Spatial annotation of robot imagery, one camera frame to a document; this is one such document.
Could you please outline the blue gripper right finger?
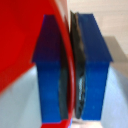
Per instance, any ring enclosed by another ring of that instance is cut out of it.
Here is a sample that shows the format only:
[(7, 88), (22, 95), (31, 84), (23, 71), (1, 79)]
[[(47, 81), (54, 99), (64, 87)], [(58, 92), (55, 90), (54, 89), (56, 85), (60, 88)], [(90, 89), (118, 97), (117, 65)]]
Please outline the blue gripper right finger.
[(92, 14), (71, 13), (70, 37), (76, 71), (76, 118), (100, 120), (113, 59)]

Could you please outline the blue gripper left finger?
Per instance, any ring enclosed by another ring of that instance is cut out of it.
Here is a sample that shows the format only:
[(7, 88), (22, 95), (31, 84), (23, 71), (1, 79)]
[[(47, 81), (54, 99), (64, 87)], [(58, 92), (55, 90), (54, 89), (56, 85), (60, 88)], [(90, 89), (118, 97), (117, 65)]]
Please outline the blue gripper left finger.
[(45, 15), (33, 55), (38, 72), (43, 123), (59, 123), (68, 118), (66, 53), (57, 21)]

